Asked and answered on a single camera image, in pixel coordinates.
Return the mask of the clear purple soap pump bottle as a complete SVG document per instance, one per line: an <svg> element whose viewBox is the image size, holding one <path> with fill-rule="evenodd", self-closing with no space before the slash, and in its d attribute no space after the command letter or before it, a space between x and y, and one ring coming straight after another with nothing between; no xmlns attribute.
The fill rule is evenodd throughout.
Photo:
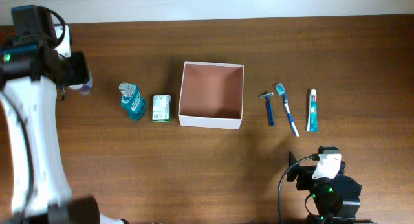
<svg viewBox="0 0 414 224"><path fill-rule="evenodd" d="M93 76L91 73L89 73L89 81L87 83L69 86L70 90L77 91L82 95L88 95L92 91L92 88L93 88Z"/></svg>

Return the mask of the blue mouthwash bottle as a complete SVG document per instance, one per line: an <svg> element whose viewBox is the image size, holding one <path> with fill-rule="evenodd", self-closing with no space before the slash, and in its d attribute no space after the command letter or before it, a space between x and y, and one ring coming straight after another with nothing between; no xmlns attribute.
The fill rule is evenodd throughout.
<svg viewBox="0 0 414 224"><path fill-rule="evenodd" d="M122 82L119 91L122 95L120 101L122 108L128 112L131 120L139 121L146 111L146 101L140 89L136 84Z"/></svg>

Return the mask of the green white small box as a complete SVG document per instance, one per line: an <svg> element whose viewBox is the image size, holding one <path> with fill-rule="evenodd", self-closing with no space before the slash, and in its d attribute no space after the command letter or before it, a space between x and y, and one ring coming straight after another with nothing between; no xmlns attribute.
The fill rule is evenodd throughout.
<svg viewBox="0 0 414 224"><path fill-rule="evenodd" d="M155 95L153 97L153 122L169 122L171 119L170 111L171 96Z"/></svg>

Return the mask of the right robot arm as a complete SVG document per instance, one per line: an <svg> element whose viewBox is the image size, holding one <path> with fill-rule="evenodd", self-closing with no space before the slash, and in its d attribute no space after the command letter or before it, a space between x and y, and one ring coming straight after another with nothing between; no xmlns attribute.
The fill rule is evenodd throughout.
<svg viewBox="0 0 414 224"><path fill-rule="evenodd" d="M318 148L318 153L307 157L315 166L302 166L289 152L287 181L296 182L296 189L308 191L318 211L308 212L305 223L356 223L360 208L362 185L344 175L346 164L340 150L334 146Z"/></svg>

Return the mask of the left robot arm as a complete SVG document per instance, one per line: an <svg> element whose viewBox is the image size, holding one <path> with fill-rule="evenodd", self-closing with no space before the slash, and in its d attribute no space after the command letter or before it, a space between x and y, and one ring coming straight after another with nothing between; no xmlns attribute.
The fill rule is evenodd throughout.
<svg viewBox="0 0 414 224"><path fill-rule="evenodd" d="M11 10L15 35L1 46L5 112L14 187L11 223L112 223L92 196L73 198L63 169L56 103L65 88L85 85L91 72L58 14L36 5Z"/></svg>

